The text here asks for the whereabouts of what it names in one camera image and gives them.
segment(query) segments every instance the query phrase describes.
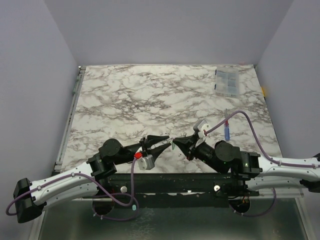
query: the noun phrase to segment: marble vein pattern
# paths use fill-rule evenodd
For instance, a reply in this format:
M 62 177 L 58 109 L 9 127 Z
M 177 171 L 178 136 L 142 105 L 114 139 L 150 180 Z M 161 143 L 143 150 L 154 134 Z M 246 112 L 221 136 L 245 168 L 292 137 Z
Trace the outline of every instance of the marble vein pattern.
M 88 66 L 71 125 L 62 171 L 85 162 L 110 138 L 123 146 L 146 135 L 189 136 L 193 125 L 205 118 L 213 127 L 224 119 L 225 109 L 245 111 L 270 156 L 281 157 L 255 69 L 229 65 L 239 71 L 239 98 L 215 94 L 216 65 L 101 65 Z M 230 143 L 243 151 L 260 153 L 242 115 L 229 121 Z M 206 142 L 214 146 L 224 139 L 223 126 Z M 130 164 L 117 165 L 129 173 Z M 214 172 L 200 160 L 188 161 L 178 147 L 166 149 L 150 171 L 136 173 Z

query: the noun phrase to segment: transparent storage box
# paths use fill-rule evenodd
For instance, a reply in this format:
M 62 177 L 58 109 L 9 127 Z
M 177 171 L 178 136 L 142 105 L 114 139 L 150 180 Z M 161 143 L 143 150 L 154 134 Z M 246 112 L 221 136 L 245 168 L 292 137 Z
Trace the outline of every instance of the transparent storage box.
M 237 98 L 239 96 L 239 71 L 234 67 L 216 68 L 215 93 Z

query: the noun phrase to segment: blue handle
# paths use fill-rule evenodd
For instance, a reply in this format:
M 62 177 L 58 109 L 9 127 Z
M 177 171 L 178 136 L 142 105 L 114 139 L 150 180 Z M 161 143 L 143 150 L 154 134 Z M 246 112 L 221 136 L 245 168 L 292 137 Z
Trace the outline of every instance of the blue handle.
M 229 126 L 224 126 L 224 139 L 226 142 L 230 140 Z

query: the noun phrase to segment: marble table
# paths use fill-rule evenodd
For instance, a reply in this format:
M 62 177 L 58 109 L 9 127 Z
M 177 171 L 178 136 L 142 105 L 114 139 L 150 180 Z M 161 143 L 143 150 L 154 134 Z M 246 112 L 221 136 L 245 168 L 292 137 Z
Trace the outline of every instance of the marble table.
M 62 171 L 98 152 L 110 138 L 123 146 L 146 135 L 188 136 L 197 120 L 213 127 L 224 119 L 225 109 L 245 111 L 265 151 L 281 157 L 276 134 L 253 65 L 228 65 L 239 71 L 239 98 L 215 94 L 216 65 L 101 65 L 88 66 L 71 125 Z M 244 151 L 260 152 L 243 115 L 229 120 L 230 143 Z M 206 142 L 224 139 L 220 127 Z M 129 173 L 131 165 L 117 165 Z M 166 149 L 150 171 L 136 173 L 214 172 L 200 160 L 188 161 L 178 147 Z

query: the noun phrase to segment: wall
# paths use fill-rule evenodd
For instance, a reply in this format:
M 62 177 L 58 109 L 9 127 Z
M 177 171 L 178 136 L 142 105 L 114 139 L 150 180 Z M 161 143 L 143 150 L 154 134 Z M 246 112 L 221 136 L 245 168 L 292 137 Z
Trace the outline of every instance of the wall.
M 320 1 L 295 0 L 257 66 L 284 157 L 320 152 Z M 320 194 L 305 192 L 320 239 Z
M 19 179 L 50 175 L 79 69 L 42 0 L 2 1 L 0 29 L 0 239 L 26 240 L 5 209 Z
M 292 0 L 44 0 L 79 65 L 257 64 Z

